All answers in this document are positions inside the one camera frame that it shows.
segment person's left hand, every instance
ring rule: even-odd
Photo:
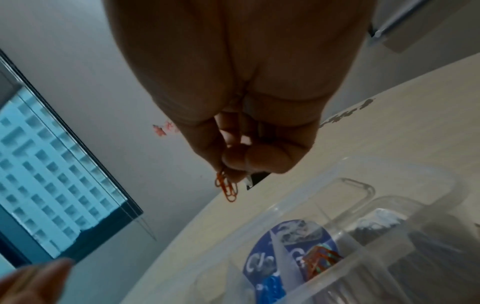
[[[8,292],[15,282],[33,267],[20,268],[0,279],[0,298]],[[54,304],[63,292],[65,282],[73,267],[69,259],[59,259],[44,265],[28,285],[20,292],[8,296],[0,304]]]

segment clear plastic box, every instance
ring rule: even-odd
[[[469,233],[473,223],[460,216],[467,193],[442,169],[346,158],[219,242],[145,303],[258,302],[259,286],[243,271],[266,233],[286,293],[276,303],[467,303],[480,285],[479,243]],[[294,219],[323,227],[342,256],[308,281],[305,264],[270,230]]]

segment window frame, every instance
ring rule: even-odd
[[[67,133],[80,145],[91,160],[102,170],[110,182],[122,193],[126,201],[116,210],[105,217],[96,226],[84,230],[77,237],[75,242],[63,251],[59,257],[69,257],[76,262],[81,261],[89,254],[107,242],[112,236],[120,232],[129,223],[143,214],[143,210],[135,203],[125,189],[117,182],[112,174],[95,157],[88,147],[80,140],[75,132],[65,123],[51,105],[35,89],[28,79],[21,73],[16,65],[0,49],[0,58],[10,68],[14,77],[28,88],[35,97],[49,110],[51,115],[61,124]],[[2,254],[14,267],[18,268],[25,264],[42,263],[52,258],[43,247],[0,205],[0,254]]]

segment window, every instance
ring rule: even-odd
[[[142,211],[0,56],[0,75],[17,81],[0,101],[0,260],[80,261]]]

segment table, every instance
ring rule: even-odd
[[[446,167],[479,185],[480,54],[382,92],[322,124],[315,146],[290,172],[253,189],[239,187],[235,203],[213,199],[175,238],[122,302],[141,304],[158,286],[218,241],[340,159],[356,154]],[[466,205],[480,223],[480,189]]]

